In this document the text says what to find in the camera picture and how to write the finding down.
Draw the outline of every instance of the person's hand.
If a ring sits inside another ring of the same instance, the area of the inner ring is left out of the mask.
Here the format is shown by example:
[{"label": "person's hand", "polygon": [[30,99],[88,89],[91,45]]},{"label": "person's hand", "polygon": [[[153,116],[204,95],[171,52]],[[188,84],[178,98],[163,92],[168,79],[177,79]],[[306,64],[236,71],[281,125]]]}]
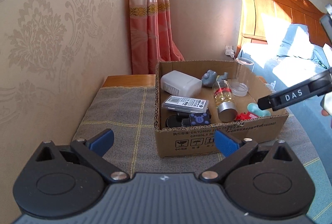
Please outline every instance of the person's hand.
[{"label": "person's hand", "polygon": [[325,111],[324,109],[322,110],[322,115],[324,116],[328,116],[330,115],[327,111]]}]

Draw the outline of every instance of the glass bottle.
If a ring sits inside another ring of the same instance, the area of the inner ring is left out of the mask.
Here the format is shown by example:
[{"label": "glass bottle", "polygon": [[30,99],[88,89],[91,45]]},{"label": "glass bottle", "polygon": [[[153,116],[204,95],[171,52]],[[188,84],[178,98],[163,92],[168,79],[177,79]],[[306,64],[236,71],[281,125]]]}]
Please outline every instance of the glass bottle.
[{"label": "glass bottle", "polygon": [[237,116],[237,111],[228,82],[225,80],[215,82],[212,90],[219,120],[222,122],[232,122]]}]

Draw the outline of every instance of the red label on bottle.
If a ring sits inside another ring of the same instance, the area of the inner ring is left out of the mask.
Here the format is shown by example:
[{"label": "red label on bottle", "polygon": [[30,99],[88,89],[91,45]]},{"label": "red label on bottle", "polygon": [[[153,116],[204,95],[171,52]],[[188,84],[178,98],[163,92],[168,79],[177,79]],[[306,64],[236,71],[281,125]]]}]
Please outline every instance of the red label on bottle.
[{"label": "red label on bottle", "polygon": [[227,87],[219,88],[218,90],[215,91],[215,93],[213,94],[213,97],[215,98],[215,96],[217,96],[220,92],[223,92],[223,91],[232,92],[232,90]]}]

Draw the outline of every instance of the metal screw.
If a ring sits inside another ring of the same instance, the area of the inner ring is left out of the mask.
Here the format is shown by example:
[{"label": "metal screw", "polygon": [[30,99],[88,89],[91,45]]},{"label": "metal screw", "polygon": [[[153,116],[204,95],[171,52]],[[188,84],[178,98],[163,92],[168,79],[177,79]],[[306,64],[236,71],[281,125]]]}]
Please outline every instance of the metal screw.
[{"label": "metal screw", "polygon": [[204,179],[216,179],[218,174],[212,170],[206,170],[202,173]]},{"label": "metal screw", "polygon": [[111,174],[111,178],[113,180],[125,180],[128,177],[128,175],[124,172],[114,172]]}]

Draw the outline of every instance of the handling symbol on box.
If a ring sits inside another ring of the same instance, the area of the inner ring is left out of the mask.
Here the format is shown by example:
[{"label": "handling symbol on box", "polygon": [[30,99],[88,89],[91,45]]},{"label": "handling symbol on box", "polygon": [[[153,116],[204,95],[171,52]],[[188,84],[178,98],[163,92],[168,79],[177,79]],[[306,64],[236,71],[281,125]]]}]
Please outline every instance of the handling symbol on box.
[{"label": "handling symbol on box", "polygon": [[214,144],[214,143],[215,143],[214,138],[209,137],[209,138],[206,138],[206,140],[205,140],[205,144]]},{"label": "handling symbol on box", "polygon": [[204,138],[191,139],[190,146],[202,145]]},{"label": "handling symbol on box", "polygon": [[188,146],[189,140],[179,140],[175,142],[175,147],[186,147]]}]

